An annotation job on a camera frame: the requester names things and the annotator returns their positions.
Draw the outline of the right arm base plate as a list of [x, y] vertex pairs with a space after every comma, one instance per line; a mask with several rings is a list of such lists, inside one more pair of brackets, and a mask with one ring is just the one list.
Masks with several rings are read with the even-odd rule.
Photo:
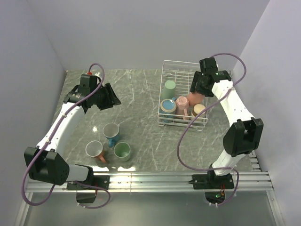
[[194, 190], [234, 189], [235, 187], [231, 174], [217, 176], [213, 171], [208, 171], [206, 175], [194, 174], [188, 183], [193, 185]]

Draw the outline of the coral pink tumbler cup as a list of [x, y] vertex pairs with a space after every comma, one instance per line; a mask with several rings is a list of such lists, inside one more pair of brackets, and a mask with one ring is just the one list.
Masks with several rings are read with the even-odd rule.
[[188, 95], [187, 95], [187, 100], [189, 102], [189, 105], [190, 106], [195, 106], [197, 104], [201, 104], [203, 99], [204, 99], [204, 95], [200, 94], [200, 93], [197, 93], [197, 92], [190, 92]]

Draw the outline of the green tumbler cup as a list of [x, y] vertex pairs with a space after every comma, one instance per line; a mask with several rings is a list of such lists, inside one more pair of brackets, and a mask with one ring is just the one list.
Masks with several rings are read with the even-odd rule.
[[172, 99], [175, 97], [176, 83], [174, 81], [166, 81], [161, 91], [160, 99]]

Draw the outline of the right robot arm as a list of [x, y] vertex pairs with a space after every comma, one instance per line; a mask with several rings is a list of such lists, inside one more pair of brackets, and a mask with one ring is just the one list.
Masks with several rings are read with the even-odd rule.
[[263, 121], [247, 110], [230, 74], [218, 69], [214, 57], [202, 59], [199, 64], [200, 71], [195, 72], [190, 91], [216, 97], [230, 126], [223, 138], [223, 151], [210, 165], [205, 183], [209, 188], [234, 188], [230, 172], [243, 157], [258, 148]]

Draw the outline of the steel and brown cup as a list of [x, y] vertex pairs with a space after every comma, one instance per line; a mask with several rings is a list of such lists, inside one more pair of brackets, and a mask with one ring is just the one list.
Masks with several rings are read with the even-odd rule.
[[[196, 104], [192, 111], [191, 111], [191, 117], [196, 117], [200, 112], [202, 112], [206, 107], [203, 104]], [[196, 121], [204, 121], [205, 112], [203, 112]]]

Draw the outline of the blue butterfly mug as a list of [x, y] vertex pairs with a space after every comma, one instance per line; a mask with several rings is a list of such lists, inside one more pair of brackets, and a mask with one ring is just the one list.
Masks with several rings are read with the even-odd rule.
[[160, 102], [159, 114], [162, 122], [170, 123], [173, 121], [177, 109], [176, 98], [164, 99]]

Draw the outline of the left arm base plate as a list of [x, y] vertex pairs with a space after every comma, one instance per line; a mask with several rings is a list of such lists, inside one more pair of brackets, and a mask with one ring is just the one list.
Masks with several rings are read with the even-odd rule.
[[110, 176], [108, 175], [100, 175], [100, 176], [93, 176], [89, 180], [82, 181], [82, 182], [68, 182], [67, 183], [67, 190], [95, 190], [93, 187], [100, 187], [108, 190], [110, 183]]

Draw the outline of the pink faceted mug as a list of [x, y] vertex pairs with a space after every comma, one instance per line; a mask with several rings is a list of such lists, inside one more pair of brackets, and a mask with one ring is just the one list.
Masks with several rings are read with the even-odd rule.
[[182, 118], [183, 120], [189, 119], [189, 102], [186, 97], [179, 96], [176, 99], [176, 112], [178, 118]]

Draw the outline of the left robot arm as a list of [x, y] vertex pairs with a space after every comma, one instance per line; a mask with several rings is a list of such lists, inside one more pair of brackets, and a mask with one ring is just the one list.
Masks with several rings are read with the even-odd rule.
[[78, 181], [83, 189], [90, 189], [95, 183], [92, 168], [84, 165], [70, 165], [63, 159], [65, 146], [81, 118], [92, 106], [99, 110], [112, 108], [121, 101], [111, 84], [100, 84], [99, 77], [83, 74], [80, 83], [64, 98], [61, 111], [44, 138], [24, 152], [30, 179], [55, 185]]

